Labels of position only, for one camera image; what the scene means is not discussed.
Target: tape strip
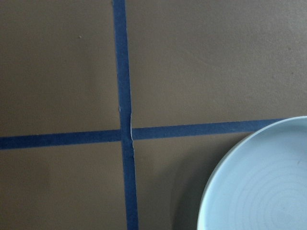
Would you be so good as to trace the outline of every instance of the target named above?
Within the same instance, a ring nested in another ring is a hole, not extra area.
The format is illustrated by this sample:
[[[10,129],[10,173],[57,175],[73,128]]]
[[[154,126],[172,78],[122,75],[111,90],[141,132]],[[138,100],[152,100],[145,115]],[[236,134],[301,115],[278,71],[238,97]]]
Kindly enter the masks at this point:
[[[127,229],[137,230],[139,224],[131,133],[131,94],[125,0],[113,0],[113,12]]]
[[[282,119],[222,122],[211,124],[134,128],[133,139],[173,138],[223,133],[254,132]]]
[[[120,141],[120,130],[0,138],[0,150]]]

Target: white plate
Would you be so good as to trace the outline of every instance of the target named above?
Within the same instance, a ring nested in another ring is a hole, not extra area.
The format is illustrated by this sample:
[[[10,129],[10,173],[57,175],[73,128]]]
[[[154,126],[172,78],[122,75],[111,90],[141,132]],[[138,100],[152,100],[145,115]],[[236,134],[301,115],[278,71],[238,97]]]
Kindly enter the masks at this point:
[[[202,196],[198,230],[307,230],[307,116],[234,146]]]

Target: blue painter's tape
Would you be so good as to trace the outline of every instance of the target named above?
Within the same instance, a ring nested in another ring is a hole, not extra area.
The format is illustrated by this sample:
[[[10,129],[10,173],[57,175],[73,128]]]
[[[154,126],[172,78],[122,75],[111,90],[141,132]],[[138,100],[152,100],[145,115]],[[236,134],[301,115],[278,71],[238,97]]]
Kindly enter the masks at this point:
[[[119,130],[0,138],[0,150],[120,141]]]
[[[133,139],[173,138],[223,133],[254,132],[282,119],[222,122],[211,124],[134,128]]]
[[[131,93],[125,7],[125,0],[113,0],[127,229],[137,230],[139,224],[134,149],[131,136]]]

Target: tan floor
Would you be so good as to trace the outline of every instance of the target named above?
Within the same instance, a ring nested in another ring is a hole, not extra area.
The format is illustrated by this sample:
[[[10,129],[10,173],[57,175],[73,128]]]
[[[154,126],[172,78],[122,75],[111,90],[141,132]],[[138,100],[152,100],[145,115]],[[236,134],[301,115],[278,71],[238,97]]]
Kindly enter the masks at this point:
[[[120,142],[0,152],[1,230],[126,229]]]
[[[201,195],[211,172],[246,135],[135,141],[140,230],[196,229]]]
[[[127,1],[133,127],[306,115],[306,8]]]
[[[110,1],[2,1],[0,137],[119,128]]]
[[[133,127],[307,114],[307,3],[127,1]],[[119,129],[110,0],[0,6],[0,137]],[[196,226],[247,134],[134,142],[140,230]],[[126,229],[120,143],[0,152],[0,229]]]

